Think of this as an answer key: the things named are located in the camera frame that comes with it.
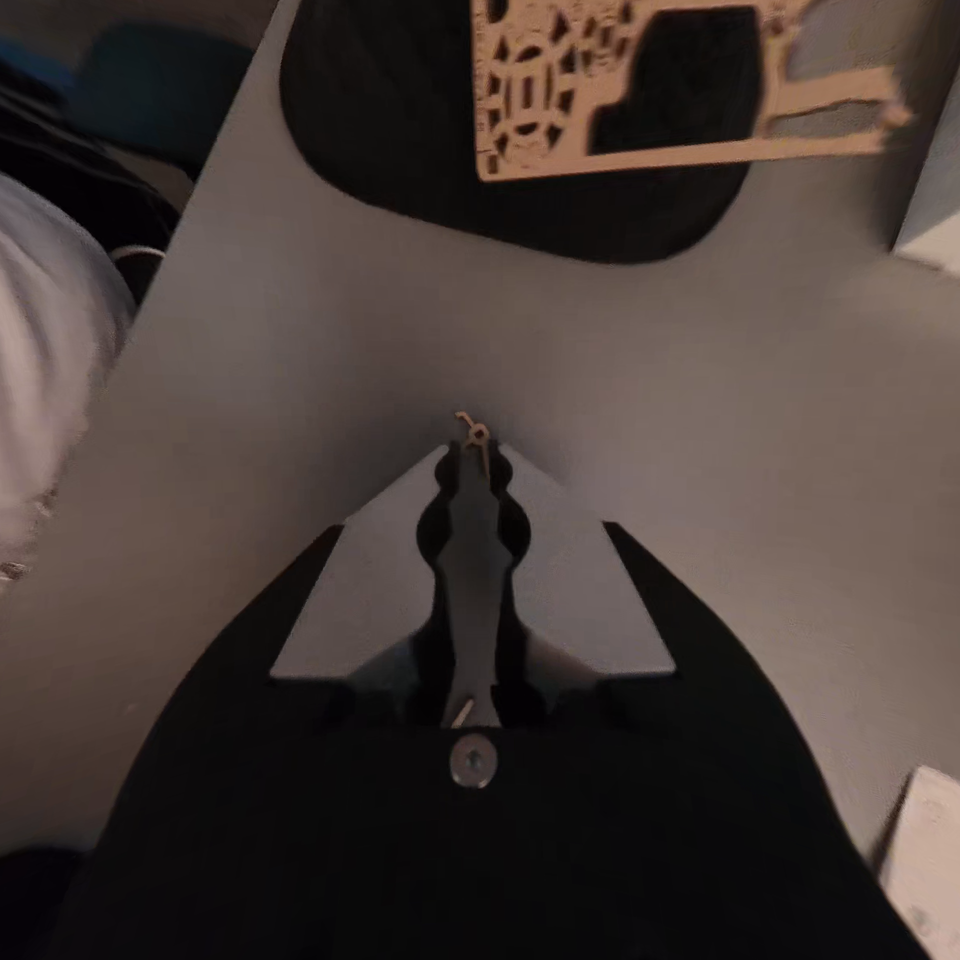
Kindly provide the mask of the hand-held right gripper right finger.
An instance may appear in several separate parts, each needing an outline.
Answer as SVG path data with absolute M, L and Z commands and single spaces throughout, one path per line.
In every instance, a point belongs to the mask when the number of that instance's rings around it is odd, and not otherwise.
M 562 701 L 672 677 L 675 660 L 605 523 L 510 445 L 489 454 L 505 551 L 490 696 L 502 727 Z

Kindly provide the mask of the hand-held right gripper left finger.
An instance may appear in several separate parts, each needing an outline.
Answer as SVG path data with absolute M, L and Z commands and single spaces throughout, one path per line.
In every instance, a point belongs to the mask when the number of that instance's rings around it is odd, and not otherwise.
M 448 579 L 461 452 L 450 441 L 342 524 L 273 665 L 277 682 L 324 682 L 389 699 L 441 726 L 455 672 Z

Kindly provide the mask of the tiny wooden hook part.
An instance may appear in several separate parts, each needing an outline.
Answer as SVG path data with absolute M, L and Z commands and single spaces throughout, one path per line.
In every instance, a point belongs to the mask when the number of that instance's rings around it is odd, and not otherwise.
M 476 455 L 486 486 L 491 486 L 490 445 L 492 434 L 489 427 L 475 420 L 467 411 L 456 411 L 454 418 L 465 430 L 460 443 L 461 454 Z

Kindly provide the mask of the laser-cut wooden parts sheet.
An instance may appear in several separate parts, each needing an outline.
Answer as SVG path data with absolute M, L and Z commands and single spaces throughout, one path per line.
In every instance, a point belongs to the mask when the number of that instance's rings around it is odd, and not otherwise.
M 642 169 L 861 157 L 883 151 L 913 112 L 891 66 L 819 78 L 788 78 L 793 48 L 813 2 L 506 2 L 495 18 L 472 1 L 470 41 L 474 148 L 486 183 Z M 759 106 L 747 137 L 611 153 L 590 152 L 597 111 L 632 90 L 631 61 L 667 14 L 746 9 L 759 33 Z M 779 121 L 848 104 L 876 106 L 866 130 L 834 136 L 774 132 Z

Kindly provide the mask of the open instruction booklet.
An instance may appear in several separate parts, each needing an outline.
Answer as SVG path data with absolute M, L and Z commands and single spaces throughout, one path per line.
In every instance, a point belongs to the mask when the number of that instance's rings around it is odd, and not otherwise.
M 959 783 L 929 766 L 911 775 L 881 886 L 934 959 L 959 957 Z

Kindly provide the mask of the black wrist rest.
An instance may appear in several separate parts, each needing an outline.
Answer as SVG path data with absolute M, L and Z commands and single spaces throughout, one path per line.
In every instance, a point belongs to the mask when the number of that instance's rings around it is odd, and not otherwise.
M 294 145 L 330 186 L 463 234 L 590 263 L 638 265 L 707 236 L 749 164 L 482 182 L 469 2 L 301 2 L 279 89 Z M 657 15 L 589 152 L 749 138 L 761 98 L 750 7 Z

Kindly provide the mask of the white cardboard tray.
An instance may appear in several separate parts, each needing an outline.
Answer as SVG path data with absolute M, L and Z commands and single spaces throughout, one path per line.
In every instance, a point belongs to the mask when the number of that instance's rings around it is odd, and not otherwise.
M 892 254 L 959 277 L 958 100 L 943 109 Z

